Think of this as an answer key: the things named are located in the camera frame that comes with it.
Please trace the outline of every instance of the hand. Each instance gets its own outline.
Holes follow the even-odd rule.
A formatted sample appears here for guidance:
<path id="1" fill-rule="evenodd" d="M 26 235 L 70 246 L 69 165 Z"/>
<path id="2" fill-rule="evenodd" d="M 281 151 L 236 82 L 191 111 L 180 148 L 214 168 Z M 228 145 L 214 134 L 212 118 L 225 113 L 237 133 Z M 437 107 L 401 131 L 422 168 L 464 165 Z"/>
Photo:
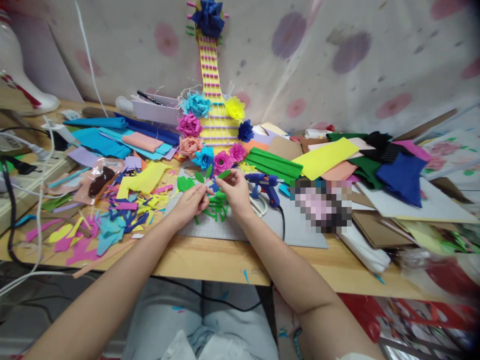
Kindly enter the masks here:
<path id="1" fill-rule="evenodd" d="M 169 222 L 174 224 L 178 230 L 183 228 L 195 215 L 200 215 L 209 206 L 210 200 L 207 193 L 214 194 L 212 189 L 204 184 L 197 184 L 185 191 L 166 216 Z"/>
<path id="2" fill-rule="evenodd" d="M 215 180 L 225 193 L 233 215 L 255 214 L 250 204 L 249 184 L 239 169 L 232 169 L 225 179 L 217 177 Z"/>

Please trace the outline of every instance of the wooden table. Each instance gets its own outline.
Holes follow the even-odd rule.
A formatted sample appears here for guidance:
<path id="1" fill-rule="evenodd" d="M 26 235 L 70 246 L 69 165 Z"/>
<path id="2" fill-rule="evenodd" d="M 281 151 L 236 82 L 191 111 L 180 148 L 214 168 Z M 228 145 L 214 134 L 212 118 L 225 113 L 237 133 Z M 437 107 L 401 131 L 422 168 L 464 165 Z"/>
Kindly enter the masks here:
<path id="1" fill-rule="evenodd" d="M 72 109 L 80 110 L 85 106 L 99 107 L 96 103 L 79 104 L 70 101 L 62 101 L 61 107 L 55 113 L 61 110 Z M 115 110 L 111 106 L 106 106 L 108 110 Z M 32 126 L 39 127 L 42 123 L 42 117 L 26 118 Z M 25 156 L 24 161 L 28 161 L 32 154 Z M 167 161 L 174 169 L 180 164 L 176 160 Z M 175 178 L 165 173 L 162 180 L 168 183 L 174 183 Z M 105 204 L 97 204 L 97 208 L 104 207 Z M 84 214 L 90 212 L 89 208 L 82 210 Z M 155 213 L 153 224 L 161 220 L 159 212 Z M 0 238 L 0 260 L 10 260 L 7 254 L 7 241 L 9 231 Z M 126 234 L 124 240 L 129 239 L 131 234 Z M 15 232 L 15 242 L 22 241 L 24 235 L 21 230 Z M 310 247 L 292 246 L 292 248 L 303 256 L 312 266 L 325 278 L 330 286 L 339 293 L 374 295 L 385 297 L 397 297 L 419 300 L 438 300 L 432 295 L 423 292 L 420 288 L 404 279 L 400 269 L 391 264 L 390 267 L 381 275 L 385 284 L 382 284 L 374 275 L 368 271 L 355 255 L 345 246 L 345 244 L 327 234 L 326 239 L 329 249 L 318 249 Z M 90 243 L 89 249 L 95 249 L 98 241 L 95 239 Z M 127 250 L 120 252 L 111 259 L 102 263 L 96 270 L 107 270 L 118 258 Z M 15 253 L 24 262 L 34 263 L 36 253 L 31 253 L 31 249 L 15 247 Z M 52 266 L 65 266 L 67 258 L 71 257 L 73 251 L 69 249 L 66 252 L 54 252 L 53 246 L 43 246 L 42 264 Z M 83 262 L 76 263 L 74 266 L 80 267 Z M 230 241 L 213 238 L 201 238 L 191 236 L 176 236 L 170 242 L 168 248 L 159 260 L 158 265 L 153 271 L 153 275 L 168 276 L 175 278 L 189 278 L 199 280 L 211 280 L 230 283 L 246 283 L 244 271 L 248 273 L 250 284 L 268 286 L 270 278 L 260 259 L 256 255 L 252 246 L 243 241 Z"/>

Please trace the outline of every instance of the forearm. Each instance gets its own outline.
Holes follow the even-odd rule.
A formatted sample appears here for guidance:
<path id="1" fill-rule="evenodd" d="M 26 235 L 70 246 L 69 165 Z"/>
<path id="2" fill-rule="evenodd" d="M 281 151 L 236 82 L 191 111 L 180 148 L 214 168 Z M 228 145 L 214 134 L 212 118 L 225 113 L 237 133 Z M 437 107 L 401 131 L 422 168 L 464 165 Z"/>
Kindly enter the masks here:
<path id="1" fill-rule="evenodd" d="M 175 232 L 168 221 L 157 224 L 62 313 L 25 360 L 98 359 Z"/>
<path id="2" fill-rule="evenodd" d="M 280 294 L 298 314 L 340 301 L 323 277 L 253 212 L 236 218 Z"/>

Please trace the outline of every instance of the glue gun cord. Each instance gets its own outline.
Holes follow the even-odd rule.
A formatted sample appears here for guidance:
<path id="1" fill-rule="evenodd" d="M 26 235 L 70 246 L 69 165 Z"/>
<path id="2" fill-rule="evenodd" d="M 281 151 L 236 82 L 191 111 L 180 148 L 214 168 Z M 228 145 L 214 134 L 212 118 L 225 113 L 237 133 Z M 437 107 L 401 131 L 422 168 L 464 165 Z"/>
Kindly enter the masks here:
<path id="1" fill-rule="evenodd" d="M 282 209 L 281 206 L 278 207 L 278 210 L 280 210 L 280 213 L 281 213 L 281 221 L 282 221 L 282 230 L 283 232 L 281 233 L 281 239 L 285 242 L 285 214 L 284 214 L 284 210 Z M 163 276 L 159 276 L 157 279 L 160 279 L 164 282 L 167 282 L 167 283 L 171 283 L 171 284 L 175 284 L 175 285 L 178 285 L 182 288 L 185 288 L 187 289 L 188 291 L 191 291 L 192 293 L 194 293 L 195 295 L 199 296 L 200 298 L 204 299 L 204 300 L 208 300 L 208 301 L 211 301 L 211 302 L 214 302 L 214 303 L 220 303 L 220 304 L 225 304 L 225 305 L 228 305 L 229 307 L 231 307 L 232 309 L 235 309 L 235 310 L 238 310 L 242 313 L 247 313 L 249 312 L 250 310 L 253 310 L 255 308 L 257 308 L 258 306 L 260 306 L 261 304 L 263 304 L 263 302 L 269 297 L 271 296 L 272 292 L 273 292 L 273 288 L 274 288 L 274 282 L 270 282 L 270 286 L 269 286 L 269 291 L 264 295 L 263 298 L 260 299 L 259 302 L 257 302 L 255 305 L 247 308 L 247 309 L 242 309 L 242 308 L 239 308 L 235 305 L 233 305 L 232 303 L 228 302 L 228 301 L 225 301 L 225 300 L 220 300 L 220 299 L 215 299 L 215 298 L 211 298 L 211 297 L 208 297 L 208 296 L 205 296 L 203 295 L 202 293 L 196 291 L 195 289 L 191 288 L 190 286 L 188 285 L 185 285 L 181 282 L 178 282 L 178 281 L 175 281 L 175 280 L 172 280 L 170 278 L 167 278 L 167 277 L 163 277 Z"/>

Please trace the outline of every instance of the light blue pants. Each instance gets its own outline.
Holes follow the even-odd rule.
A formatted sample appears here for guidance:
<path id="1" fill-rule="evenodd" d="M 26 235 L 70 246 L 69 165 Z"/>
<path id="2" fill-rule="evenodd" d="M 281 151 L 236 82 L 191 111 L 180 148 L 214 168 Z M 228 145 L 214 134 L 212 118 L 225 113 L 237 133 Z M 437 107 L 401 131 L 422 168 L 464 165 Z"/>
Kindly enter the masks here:
<path id="1" fill-rule="evenodd" d="M 241 309 L 259 302 L 255 286 L 175 279 L 199 293 L 221 299 Z M 128 332 L 123 360 L 157 360 L 176 333 L 183 330 L 196 357 L 216 332 L 239 337 L 254 359 L 278 359 L 278 349 L 262 305 L 242 312 L 228 305 L 203 300 L 193 292 L 150 278 L 138 299 Z"/>

